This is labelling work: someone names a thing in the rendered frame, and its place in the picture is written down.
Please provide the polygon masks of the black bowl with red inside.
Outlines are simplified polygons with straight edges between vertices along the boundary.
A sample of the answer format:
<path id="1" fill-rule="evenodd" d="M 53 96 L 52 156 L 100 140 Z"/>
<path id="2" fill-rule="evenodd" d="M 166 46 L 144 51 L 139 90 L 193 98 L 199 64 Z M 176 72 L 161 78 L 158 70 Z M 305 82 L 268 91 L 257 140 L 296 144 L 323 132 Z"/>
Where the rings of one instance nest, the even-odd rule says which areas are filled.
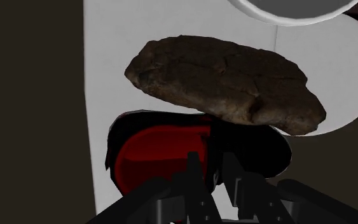
<path id="1" fill-rule="evenodd" d="M 138 110 L 113 122 L 107 137 L 105 167 L 122 195 L 146 180 L 171 179 L 186 168 L 195 151 L 205 185 L 213 192 L 222 184 L 223 153 L 232 152 L 247 172 L 274 178 L 292 159 L 289 143 L 268 125 L 239 125 L 207 114 Z"/>

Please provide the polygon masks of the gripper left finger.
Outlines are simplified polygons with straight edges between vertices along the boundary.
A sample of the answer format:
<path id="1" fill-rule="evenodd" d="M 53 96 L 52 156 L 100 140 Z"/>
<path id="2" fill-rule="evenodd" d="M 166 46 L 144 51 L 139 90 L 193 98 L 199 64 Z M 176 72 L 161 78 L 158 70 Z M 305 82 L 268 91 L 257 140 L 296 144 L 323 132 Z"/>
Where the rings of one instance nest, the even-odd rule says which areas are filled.
<path id="1" fill-rule="evenodd" d="M 222 224 L 203 182 L 198 153 L 189 152 L 186 170 L 172 180 L 154 177 L 110 205 L 86 224 Z"/>

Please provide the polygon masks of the brown lumpy bread loaf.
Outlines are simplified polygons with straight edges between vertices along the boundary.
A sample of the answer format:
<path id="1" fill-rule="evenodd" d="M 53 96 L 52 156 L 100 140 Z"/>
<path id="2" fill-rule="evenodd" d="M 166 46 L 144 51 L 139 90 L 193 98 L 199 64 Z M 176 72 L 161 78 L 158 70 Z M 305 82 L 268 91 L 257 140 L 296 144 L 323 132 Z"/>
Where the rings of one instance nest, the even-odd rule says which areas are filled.
<path id="1" fill-rule="evenodd" d="M 152 40 L 124 72 L 133 86 L 163 101 L 241 125 L 271 125 L 292 136 L 326 119 L 298 65 L 278 53 L 212 37 Z"/>

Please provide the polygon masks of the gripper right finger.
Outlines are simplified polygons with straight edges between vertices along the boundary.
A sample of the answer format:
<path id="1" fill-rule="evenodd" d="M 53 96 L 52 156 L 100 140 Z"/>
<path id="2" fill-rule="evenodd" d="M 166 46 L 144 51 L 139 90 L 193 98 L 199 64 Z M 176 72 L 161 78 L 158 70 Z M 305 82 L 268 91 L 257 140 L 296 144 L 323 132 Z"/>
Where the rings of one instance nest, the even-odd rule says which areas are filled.
<path id="1" fill-rule="evenodd" d="M 241 224 L 358 224 L 358 210 L 294 179 L 271 185 L 233 153 L 223 155 L 223 182 Z"/>

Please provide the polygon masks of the white round bowl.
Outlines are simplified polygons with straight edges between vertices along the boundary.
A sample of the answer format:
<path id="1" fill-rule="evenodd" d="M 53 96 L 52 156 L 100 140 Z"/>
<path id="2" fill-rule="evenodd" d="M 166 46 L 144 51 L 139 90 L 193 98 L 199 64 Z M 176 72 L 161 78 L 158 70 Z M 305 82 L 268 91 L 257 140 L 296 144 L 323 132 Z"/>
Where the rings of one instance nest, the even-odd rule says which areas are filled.
<path id="1" fill-rule="evenodd" d="M 227 0 L 247 16 L 272 25 L 303 26 L 323 22 L 354 7 L 358 0 Z"/>

